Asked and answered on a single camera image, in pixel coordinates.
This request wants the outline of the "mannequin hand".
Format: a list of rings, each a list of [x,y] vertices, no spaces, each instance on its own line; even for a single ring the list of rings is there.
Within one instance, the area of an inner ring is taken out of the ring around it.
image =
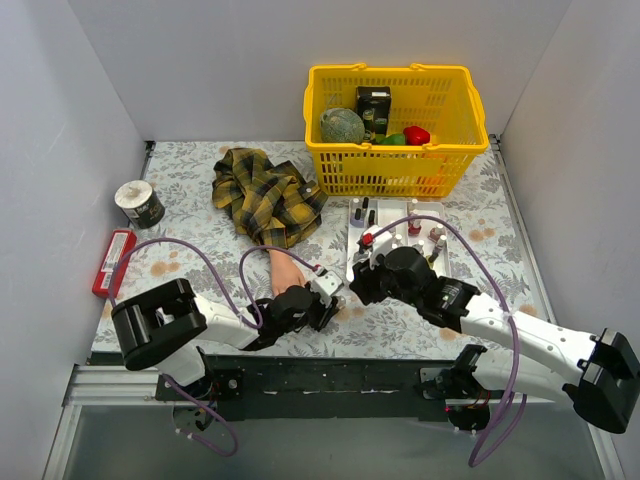
[[[302,286],[306,279],[294,259],[286,252],[269,251],[271,265],[271,286],[275,296],[284,293],[291,286]]]

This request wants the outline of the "yellow plaid shirt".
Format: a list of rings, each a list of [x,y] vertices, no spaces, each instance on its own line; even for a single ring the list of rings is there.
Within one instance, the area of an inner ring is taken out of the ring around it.
[[[328,196],[291,162],[275,165],[261,149],[232,148],[214,172],[213,205],[254,243],[288,249],[321,226]]]

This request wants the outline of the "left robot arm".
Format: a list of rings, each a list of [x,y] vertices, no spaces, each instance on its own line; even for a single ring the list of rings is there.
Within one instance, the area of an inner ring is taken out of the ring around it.
[[[342,288],[342,280],[327,272],[234,312],[178,279],[118,304],[111,317],[128,370],[154,367],[188,398],[200,400],[211,392],[213,377],[198,340],[253,352],[306,327],[321,331],[342,308]]]

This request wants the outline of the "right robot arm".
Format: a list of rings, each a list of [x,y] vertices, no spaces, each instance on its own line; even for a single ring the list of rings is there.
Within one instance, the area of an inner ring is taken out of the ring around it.
[[[428,323],[500,345],[463,348],[452,366],[424,381],[430,398],[473,398],[483,391],[520,393],[569,405],[589,424],[627,430],[639,399],[639,360],[611,329],[575,331],[523,312],[506,315],[478,288],[439,276],[412,247],[353,265],[350,289],[365,305],[386,299],[413,307]]]

